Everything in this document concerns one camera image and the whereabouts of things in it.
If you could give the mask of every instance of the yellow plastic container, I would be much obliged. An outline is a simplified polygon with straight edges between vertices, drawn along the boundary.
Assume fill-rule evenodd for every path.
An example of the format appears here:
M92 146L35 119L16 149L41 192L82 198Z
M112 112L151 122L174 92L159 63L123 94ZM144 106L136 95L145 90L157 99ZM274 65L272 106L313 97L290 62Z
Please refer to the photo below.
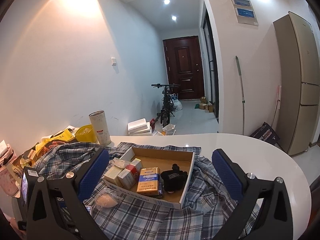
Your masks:
M75 133L78 142L97 142L97 137L94 133L92 124L88 124L79 128Z

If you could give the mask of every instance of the light switch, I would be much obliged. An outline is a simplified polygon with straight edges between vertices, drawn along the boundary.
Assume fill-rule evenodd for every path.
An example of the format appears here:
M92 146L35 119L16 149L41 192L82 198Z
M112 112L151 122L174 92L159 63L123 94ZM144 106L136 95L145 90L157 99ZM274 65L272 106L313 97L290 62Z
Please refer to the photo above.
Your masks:
M111 63L112 63L113 66L117 65L117 60L116 60L115 57L111 58Z

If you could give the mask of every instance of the barcode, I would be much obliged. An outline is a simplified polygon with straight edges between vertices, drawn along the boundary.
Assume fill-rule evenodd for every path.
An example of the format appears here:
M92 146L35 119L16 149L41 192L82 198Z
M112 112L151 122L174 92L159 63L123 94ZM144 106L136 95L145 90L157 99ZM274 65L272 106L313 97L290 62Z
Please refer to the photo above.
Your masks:
M30 176L39 177L39 175L38 175L38 173L36 171L28 170L28 173L29 173Z
M156 200L156 204L159 205L159 206L165 206L165 207L169 207L169 208L174 208L174 206L171 203L165 202L165 201Z

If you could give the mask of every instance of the checkered fabric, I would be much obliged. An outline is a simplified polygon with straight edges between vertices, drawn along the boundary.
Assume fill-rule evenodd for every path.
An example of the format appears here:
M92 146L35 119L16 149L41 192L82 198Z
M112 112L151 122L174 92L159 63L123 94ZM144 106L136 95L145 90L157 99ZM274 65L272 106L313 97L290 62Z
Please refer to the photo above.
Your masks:
M53 148L36 163L35 168L48 179L62 178L80 166L102 147L92 143L73 143ZM84 201L93 206L93 218L110 240L212 239L227 221L237 202L230 198L211 161L200 155L199 147L154 147L120 143L105 147L110 159L121 157L130 147L195 152L194 168L182 210L154 205L122 194L123 201L99 211L95 195L106 187L101 179L92 196ZM240 237L248 234L259 212L256 205Z

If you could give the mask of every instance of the black folding bike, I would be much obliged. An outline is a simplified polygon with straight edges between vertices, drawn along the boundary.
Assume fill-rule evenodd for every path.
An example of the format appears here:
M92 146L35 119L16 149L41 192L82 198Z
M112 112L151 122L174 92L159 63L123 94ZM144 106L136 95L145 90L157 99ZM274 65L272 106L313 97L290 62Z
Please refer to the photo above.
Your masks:
M162 127L167 126L170 123L170 113L174 116L174 114L172 113L172 111L176 110L176 107L173 106L173 100L170 96L170 88L174 88L174 87L179 87L180 85L161 85L159 84L152 84L152 87L155 88L164 88L164 90L162 91L162 94L164 95L162 101L163 101L163 107L161 110L161 113L157 113L157 116L159 119L160 117L160 122L162 124Z

